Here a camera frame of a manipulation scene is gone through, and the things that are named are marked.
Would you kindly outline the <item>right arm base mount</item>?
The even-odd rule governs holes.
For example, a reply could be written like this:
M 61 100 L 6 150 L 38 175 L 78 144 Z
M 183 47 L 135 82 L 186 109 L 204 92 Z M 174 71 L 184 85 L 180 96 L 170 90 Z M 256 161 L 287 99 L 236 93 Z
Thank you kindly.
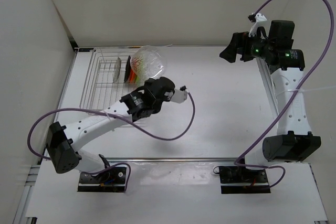
M 269 194 L 266 171 L 237 166 L 215 166 L 213 174 L 219 176 L 221 194 Z

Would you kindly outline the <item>clear ribbed glass plate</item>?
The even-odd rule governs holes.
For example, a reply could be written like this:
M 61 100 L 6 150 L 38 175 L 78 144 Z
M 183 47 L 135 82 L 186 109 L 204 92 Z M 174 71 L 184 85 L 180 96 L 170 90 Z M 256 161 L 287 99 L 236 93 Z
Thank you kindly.
M 114 64 L 114 72 L 113 72 L 113 83 L 117 83 L 120 75 L 121 70 L 121 59 L 117 57 L 115 64 Z

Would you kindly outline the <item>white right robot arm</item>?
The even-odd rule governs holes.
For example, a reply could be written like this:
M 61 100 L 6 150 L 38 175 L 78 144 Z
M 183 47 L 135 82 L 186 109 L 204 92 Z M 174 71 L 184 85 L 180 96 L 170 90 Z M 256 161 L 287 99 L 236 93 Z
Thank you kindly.
M 311 132 L 305 101 L 298 88 L 304 77 L 305 61 L 300 49 L 293 49 L 295 24 L 288 20 L 273 20 L 269 31 L 256 22 L 251 31 L 233 33 L 220 58 L 230 63 L 254 59 L 265 64 L 271 100 L 276 102 L 279 120 L 274 123 L 274 136 L 263 134 L 262 145 L 251 147 L 237 162 L 236 177 L 247 182 L 255 170 L 280 162 L 302 162 L 321 146 L 321 138 Z

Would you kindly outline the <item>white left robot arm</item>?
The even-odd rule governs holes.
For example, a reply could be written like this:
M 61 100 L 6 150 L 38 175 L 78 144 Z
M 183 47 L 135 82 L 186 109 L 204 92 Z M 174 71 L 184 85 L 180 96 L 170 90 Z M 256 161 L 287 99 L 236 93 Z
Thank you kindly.
M 109 131 L 157 114 L 163 102 L 169 101 L 174 93 L 175 84 L 170 79 L 150 78 L 103 111 L 93 111 L 89 117 L 68 125 L 53 123 L 47 134 L 47 151 L 56 173 L 76 169 L 92 174 L 98 182 L 108 180 L 107 160 L 82 148 Z

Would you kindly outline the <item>clear bumpy glass plate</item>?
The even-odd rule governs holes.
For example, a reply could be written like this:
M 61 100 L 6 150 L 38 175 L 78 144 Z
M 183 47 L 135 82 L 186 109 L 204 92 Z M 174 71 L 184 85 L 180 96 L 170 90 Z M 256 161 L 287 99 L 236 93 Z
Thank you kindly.
M 141 79 L 159 78 L 167 69 L 166 59 L 159 54 L 154 46 L 142 46 L 131 56 L 130 66 L 133 72 Z

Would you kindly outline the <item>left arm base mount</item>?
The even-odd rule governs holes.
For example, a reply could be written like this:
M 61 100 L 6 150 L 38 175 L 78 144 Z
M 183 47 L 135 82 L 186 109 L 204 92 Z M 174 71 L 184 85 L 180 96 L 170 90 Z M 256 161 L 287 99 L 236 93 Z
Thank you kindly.
M 81 173 L 77 192 L 86 193 L 125 193 L 131 175 L 128 163 L 116 163 L 98 175 Z

